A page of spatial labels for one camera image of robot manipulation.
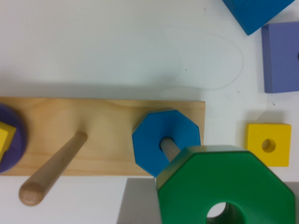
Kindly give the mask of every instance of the hole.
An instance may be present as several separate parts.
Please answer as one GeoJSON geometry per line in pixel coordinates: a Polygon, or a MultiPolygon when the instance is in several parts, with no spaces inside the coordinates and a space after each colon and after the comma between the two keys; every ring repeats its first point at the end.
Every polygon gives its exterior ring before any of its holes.
{"type": "Polygon", "coordinates": [[[272,139],[266,139],[262,143],[263,151],[265,152],[273,152],[275,148],[277,147],[277,144],[272,139]]]}
{"type": "Polygon", "coordinates": [[[215,204],[207,213],[207,217],[217,217],[222,214],[226,207],[226,203],[215,204]]]}
{"type": "Polygon", "coordinates": [[[217,203],[207,213],[206,224],[245,224],[241,210],[232,203],[217,203]]]}

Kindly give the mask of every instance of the green block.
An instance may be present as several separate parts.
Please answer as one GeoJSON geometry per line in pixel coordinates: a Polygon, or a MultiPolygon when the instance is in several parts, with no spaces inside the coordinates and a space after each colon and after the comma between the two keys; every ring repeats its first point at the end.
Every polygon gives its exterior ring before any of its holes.
{"type": "Polygon", "coordinates": [[[163,224],[294,224],[292,191],[251,152],[186,147],[157,176],[163,224]],[[207,218],[215,204],[227,203],[207,218]]]}

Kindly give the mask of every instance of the blue block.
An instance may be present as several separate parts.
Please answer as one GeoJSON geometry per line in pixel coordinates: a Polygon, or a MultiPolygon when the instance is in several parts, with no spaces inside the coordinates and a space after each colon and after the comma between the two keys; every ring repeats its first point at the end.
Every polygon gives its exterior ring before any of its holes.
{"type": "Polygon", "coordinates": [[[160,149],[166,137],[172,138],[180,150],[201,145],[198,126],[177,110],[148,113],[132,139],[136,164],[154,177],[169,164],[160,149]]]}
{"type": "Polygon", "coordinates": [[[264,91],[299,91],[299,22],[265,25],[262,40],[264,91]]]}
{"type": "Polygon", "coordinates": [[[223,0],[247,35],[251,35],[294,0],[223,0]]]}

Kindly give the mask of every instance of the yellow square block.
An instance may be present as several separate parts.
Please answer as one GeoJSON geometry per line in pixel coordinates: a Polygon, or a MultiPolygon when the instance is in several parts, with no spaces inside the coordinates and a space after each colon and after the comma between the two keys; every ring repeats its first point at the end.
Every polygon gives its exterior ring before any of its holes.
{"type": "Polygon", "coordinates": [[[289,166],[292,126],[250,124],[247,149],[267,166],[289,166]]]}
{"type": "Polygon", "coordinates": [[[0,121],[0,161],[3,154],[9,149],[16,128],[0,121]]]}

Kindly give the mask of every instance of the wooden board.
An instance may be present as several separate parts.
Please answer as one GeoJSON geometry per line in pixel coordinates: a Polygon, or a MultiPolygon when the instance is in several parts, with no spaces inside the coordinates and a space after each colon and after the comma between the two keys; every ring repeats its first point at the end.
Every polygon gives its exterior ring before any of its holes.
{"type": "Polygon", "coordinates": [[[151,110],[177,109],[204,139],[204,102],[0,97],[0,103],[20,114],[29,133],[24,156],[3,175],[32,175],[77,131],[88,140],[64,175],[149,175],[135,164],[132,130],[151,110]]]}

